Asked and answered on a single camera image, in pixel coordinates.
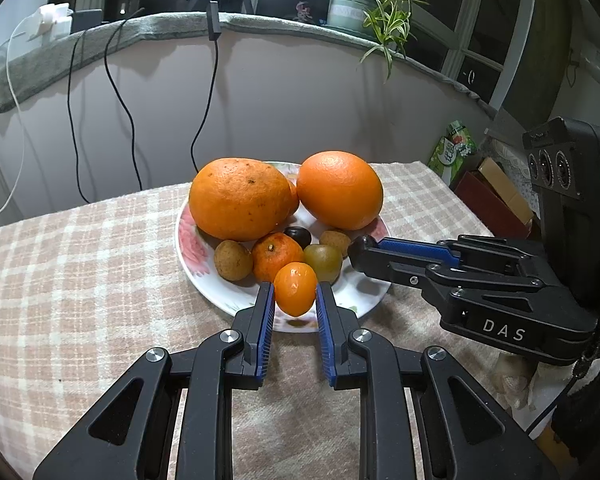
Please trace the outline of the white power adapter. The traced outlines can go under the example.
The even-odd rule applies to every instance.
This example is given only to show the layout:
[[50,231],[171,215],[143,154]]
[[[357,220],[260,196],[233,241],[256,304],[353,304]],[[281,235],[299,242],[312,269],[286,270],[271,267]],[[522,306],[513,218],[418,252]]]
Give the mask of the white power adapter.
[[44,35],[55,40],[69,36],[71,26],[72,10],[68,2],[47,3],[27,18],[24,29],[29,41]]

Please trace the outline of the black power brick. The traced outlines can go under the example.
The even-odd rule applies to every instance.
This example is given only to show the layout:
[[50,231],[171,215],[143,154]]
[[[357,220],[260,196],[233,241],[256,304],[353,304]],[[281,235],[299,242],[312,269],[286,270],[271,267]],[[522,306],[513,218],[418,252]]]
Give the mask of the black power brick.
[[91,29],[102,24],[104,12],[102,12],[102,9],[79,10],[74,11],[71,17],[71,32],[76,34],[77,32],[84,32],[84,30]]

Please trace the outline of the green plum fruit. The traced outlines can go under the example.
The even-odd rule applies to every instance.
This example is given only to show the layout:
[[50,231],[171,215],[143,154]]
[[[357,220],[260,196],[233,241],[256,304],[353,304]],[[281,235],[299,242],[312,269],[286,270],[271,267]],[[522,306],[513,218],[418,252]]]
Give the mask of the green plum fruit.
[[341,252],[332,246],[312,244],[303,249],[304,262],[314,271],[317,281],[334,284],[342,267]]

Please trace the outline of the large round spotted orange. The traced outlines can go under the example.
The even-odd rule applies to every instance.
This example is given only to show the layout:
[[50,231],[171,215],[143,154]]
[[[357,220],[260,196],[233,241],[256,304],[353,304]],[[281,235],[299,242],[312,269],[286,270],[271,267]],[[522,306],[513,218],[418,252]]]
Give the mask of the large round spotted orange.
[[218,158],[194,177],[189,212],[198,229],[218,240],[257,240],[289,217],[288,181],[268,162]]

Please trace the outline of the spider plant in pot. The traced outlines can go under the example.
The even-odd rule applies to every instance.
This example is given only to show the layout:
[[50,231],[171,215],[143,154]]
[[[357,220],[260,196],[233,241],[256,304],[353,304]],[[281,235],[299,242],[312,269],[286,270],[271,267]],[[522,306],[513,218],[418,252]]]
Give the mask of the spider plant in pot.
[[356,3],[361,6],[362,16],[357,25],[328,25],[338,32],[353,32],[370,40],[373,45],[362,55],[360,62],[372,54],[382,55],[386,62],[386,79],[392,74],[394,58],[406,57],[405,47],[412,34],[412,16],[415,3],[426,4],[424,0],[329,0],[334,3]]

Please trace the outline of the dark grape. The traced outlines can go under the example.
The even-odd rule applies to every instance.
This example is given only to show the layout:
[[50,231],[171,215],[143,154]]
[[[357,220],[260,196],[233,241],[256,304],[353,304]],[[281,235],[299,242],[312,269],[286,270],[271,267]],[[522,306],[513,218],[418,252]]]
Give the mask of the dark grape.
[[352,240],[351,245],[348,248],[348,255],[351,261],[357,259],[359,255],[362,255],[363,252],[370,246],[370,241],[368,240],[367,235],[360,235],[355,237]]
[[312,244],[312,234],[302,226],[287,226],[284,234],[294,240],[302,249]]

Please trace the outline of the brown longan fruit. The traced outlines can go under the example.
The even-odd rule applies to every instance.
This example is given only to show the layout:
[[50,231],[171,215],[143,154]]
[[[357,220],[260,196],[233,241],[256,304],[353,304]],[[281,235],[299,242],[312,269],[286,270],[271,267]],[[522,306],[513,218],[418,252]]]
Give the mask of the brown longan fruit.
[[223,240],[216,246],[213,261],[219,276],[230,282],[244,280],[253,268],[251,252],[234,240]]

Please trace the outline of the small mandarin orange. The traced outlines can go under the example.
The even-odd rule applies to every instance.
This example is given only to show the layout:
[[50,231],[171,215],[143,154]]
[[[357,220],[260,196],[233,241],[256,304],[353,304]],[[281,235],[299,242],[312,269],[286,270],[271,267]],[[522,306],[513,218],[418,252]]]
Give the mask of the small mandarin orange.
[[252,272],[258,282],[273,283],[283,266],[304,261],[301,246],[282,232],[274,232],[257,240],[251,248],[251,255]]

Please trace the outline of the beige plaid tablecloth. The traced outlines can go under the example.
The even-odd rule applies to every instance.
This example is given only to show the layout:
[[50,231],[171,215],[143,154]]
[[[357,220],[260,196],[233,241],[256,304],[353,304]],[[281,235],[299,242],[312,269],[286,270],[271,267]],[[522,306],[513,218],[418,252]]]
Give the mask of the beige plaid tablecloth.
[[[30,478],[148,348],[195,347],[230,324],[185,275],[186,184],[0,228],[0,452]],[[354,479],[360,401],[332,390],[314,334],[274,335],[258,391],[233,396],[238,479]]]

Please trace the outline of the tiny orange kumquat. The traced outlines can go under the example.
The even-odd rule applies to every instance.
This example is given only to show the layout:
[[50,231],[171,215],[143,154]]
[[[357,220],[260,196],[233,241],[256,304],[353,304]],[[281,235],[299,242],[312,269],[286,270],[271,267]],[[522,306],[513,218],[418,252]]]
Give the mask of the tiny orange kumquat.
[[306,263],[283,266],[274,280],[275,299],[286,315],[298,318],[308,312],[315,301],[317,277]]

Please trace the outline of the red cardboard box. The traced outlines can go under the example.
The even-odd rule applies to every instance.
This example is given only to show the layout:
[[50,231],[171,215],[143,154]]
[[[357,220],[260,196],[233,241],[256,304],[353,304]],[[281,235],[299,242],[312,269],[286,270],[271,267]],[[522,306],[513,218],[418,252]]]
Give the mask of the red cardboard box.
[[468,166],[452,189],[493,235],[521,240],[530,236],[534,213],[493,158]]

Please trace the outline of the stemmed mandarin orange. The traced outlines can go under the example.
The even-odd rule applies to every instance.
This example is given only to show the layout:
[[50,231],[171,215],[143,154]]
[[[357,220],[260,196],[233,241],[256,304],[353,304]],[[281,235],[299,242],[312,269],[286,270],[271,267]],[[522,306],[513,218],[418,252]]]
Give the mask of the stemmed mandarin orange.
[[297,187],[294,184],[294,182],[292,182],[291,180],[288,181],[289,184],[289,210],[288,210],[288,214],[291,216],[292,214],[294,214],[299,205],[300,205],[300,200],[298,197],[298,191],[297,191]]

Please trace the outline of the green juice carton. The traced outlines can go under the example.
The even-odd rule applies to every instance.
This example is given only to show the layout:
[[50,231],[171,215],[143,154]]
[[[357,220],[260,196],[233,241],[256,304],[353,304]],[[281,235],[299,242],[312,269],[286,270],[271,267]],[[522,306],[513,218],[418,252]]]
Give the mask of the green juice carton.
[[427,166],[441,180],[451,185],[460,173],[464,162],[477,153],[477,145],[468,128],[459,120],[450,122],[431,153]]

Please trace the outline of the large smooth oval orange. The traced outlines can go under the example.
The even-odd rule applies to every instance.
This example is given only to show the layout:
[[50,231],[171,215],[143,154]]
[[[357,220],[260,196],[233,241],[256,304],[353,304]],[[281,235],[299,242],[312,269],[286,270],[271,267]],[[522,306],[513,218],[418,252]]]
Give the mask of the large smooth oval orange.
[[314,218],[345,231],[365,228],[384,203],[376,171],[364,159],[343,151],[319,152],[302,162],[297,190]]

